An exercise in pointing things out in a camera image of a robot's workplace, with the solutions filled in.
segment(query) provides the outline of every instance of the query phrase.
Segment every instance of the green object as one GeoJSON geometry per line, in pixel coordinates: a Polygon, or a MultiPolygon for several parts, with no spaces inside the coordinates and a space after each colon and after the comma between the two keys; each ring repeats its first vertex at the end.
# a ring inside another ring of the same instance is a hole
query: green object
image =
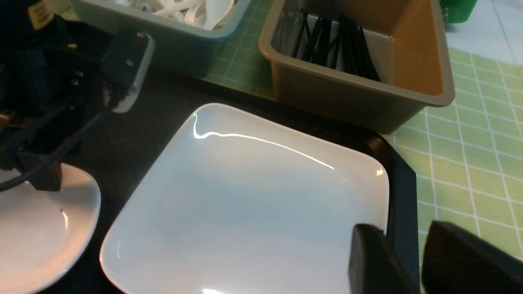
{"type": "Polygon", "coordinates": [[[460,24],[469,19],[477,0],[440,0],[441,14],[447,24],[460,24]]]}

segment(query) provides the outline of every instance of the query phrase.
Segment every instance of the plastic bin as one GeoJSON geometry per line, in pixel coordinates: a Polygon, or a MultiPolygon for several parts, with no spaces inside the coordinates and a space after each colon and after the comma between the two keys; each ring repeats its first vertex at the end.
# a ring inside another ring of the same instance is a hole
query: plastic bin
{"type": "Polygon", "coordinates": [[[237,1],[225,26],[204,30],[155,16],[108,0],[71,0],[78,18],[115,33],[129,26],[149,33],[156,42],[153,65],[170,71],[204,77],[218,50],[237,29],[251,0],[237,1]]]}
{"type": "Polygon", "coordinates": [[[437,0],[274,0],[259,40],[272,62],[282,103],[391,133],[425,106],[454,100],[448,48],[437,0]],[[382,83],[291,56],[309,17],[346,14],[365,29],[382,83]]]}

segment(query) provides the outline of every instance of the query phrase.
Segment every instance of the plate rim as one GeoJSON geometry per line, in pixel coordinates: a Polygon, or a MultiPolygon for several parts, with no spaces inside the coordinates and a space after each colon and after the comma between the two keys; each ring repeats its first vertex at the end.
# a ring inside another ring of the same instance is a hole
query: plate rim
{"type": "MultiPolygon", "coordinates": [[[[340,144],[336,144],[334,142],[330,142],[330,141],[327,141],[327,140],[324,140],[324,139],[321,139],[321,138],[318,138],[318,137],[315,137],[313,135],[310,135],[310,134],[307,134],[307,133],[304,133],[304,132],[301,132],[301,131],[298,131],[298,130],[295,130],[293,128],[290,128],[290,127],[287,127],[285,125],[282,125],[280,123],[277,123],[277,122],[274,122],[272,120],[269,120],[269,119],[266,119],[264,117],[261,117],[261,116],[258,116],[258,115],[255,115],[253,113],[250,113],[248,111],[245,111],[243,109],[240,109],[240,108],[236,108],[236,107],[233,107],[233,106],[230,106],[230,105],[227,105],[227,104],[223,104],[223,103],[216,103],[216,102],[212,102],[212,103],[206,103],[206,104],[203,104],[201,106],[199,106],[196,110],[194,110],[187,118],[186,120],[183,122],[183,124],[180,125],[180,127],[178,128],[178,130],[176,130],[176,132],[173,134],[173,136],[171,137],[171,139],[168,141],[168,143],[165,145],[164,149],[174,140],[174,138],[176,137],[177,134],[179,134],[179,132],[186,128],[188,124],[191,123],[191,118],[197,113],[199,112],[200,110],[204,109],[204,108],[208,108],[208,107],[220,107],[220,108],[226,108],[226,109],[229,109],[229,110],[233,110],[233,111],[237,111],[237,112],[240,112],[240,113],[243,113],[245,115],[248,115],[250,116],[251,118],[255,118],[255,119],[259,119],[261,121],[264,121],[265,123],[269,123],[270,125],[272,126],[275,126],[275,127],[278,127],[278,128],[283,128],[284,130],[286,131],[290,131],[292,133],[295,133],[295,134],[298,134],[298,135],[302,135],[302,136],[305,136],[306,138],[309,138],[309,139],[313,139],[317,142],[321,142],[322,144],[330,144],[330,145],[333,145],[333,146],[336,146],[337,148],[343,148],[345,150],[347,150],[348,152],[354,154],[354,155],[358,155],[358,156],[361,156],[361,157],[364,157],[366,158],[367,160],[370,160],[372,162],[374,162],[378,167],[380,167],[382,170],[383,170],[383,175],[385,178],[385,183],[386,183],[386,217],[385,217],[385,221],[384,221],[384,232],[387,232],[388,228],[389,228],[389,223],[390,223],[390,215],[391,215],[391,193],[392,193],[392,189],[391,189],[391,179],[389,177],[389,173],[387,172],[386,168],[383,166],[383,164],[378,161],[376,158],[368,155],[368,154],[365,154],[363,152],[360,152],[360,151],[357,151],[357,150],[354,150],[352,148],[348,148],[348,147],[345,147],[343,145],[340,145],[340,144]]],[[[126,206],[128,205],[128,203],[135,197],[135,192],[140,188],[140,186],[142,185],[143,183],[143,180],[147,177],[149,171],[152,169],[152,167],[157,163],[157,161],[159,160],[160,156],[162,155],[163,151],[158,155],[158,157],[154,160],[154,163],[151,165],[151,167],[149,168],[149,170],[147,171],[147,173],[145,174],[145,176],[140,180],[140,183],[138,184],[138,186],[136,187],[136,189],[134,190],[134,192],[131,194],[131,196],[129,197],[129,199],[127,200],[126,204],[123,206],[123,208],[120,210],[120,212],[118,213],[117,217],[115,218],[115,220],[112,222],[109,230],[107,231],[107,233],[105,234],[104,236],[104,240],[102,242],[102,245],[100,247],[100,252],[99,252],[99,263],[100,263],[100,266],[102,268],[102,271],[104,273],[104,275],[107,277],[107,279],[113,284],[115,285],[119,290],[123,291],[124,293],[130,293],[130,294],[133,294],[134,292],[132,292],[131,290],[129,290],[127,287],[124,287],[121,283],[117,282],[117,280],[115,279],[115,277],[113,277],[110,273],[109,273],[109,269],[107,268],[107,264],[104,262],[104,252],[106,251],[107,249],[107,243],[108,243],[108,239],[109,237],[113,234],[113,229],[115,227],[115,224],[117,223],[118,219],[121,218],[122,214],[124,213],[124,210],[126,208],[126,206]]]]}

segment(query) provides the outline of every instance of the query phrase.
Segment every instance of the white tile floor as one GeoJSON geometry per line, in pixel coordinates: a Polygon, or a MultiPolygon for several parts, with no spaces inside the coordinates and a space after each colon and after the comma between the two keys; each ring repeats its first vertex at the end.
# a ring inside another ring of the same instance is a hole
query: white tile floor
{"type": "Polygon", "coordinates": [[[477,0],[469,20],[446,31],[449,47],[523,65],[523,0],[477,0]]]}

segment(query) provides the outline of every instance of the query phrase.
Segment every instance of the white square plate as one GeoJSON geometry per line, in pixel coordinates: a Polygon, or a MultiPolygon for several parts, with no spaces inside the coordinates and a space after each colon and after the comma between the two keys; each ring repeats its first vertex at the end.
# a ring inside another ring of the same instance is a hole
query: white square plate
{"type": "Polygon", "coordinates": [[[191,115],[100,252],[126,293],[349,293],[353,226],[385,230],[375,159],[235,108],[191,115]]]}

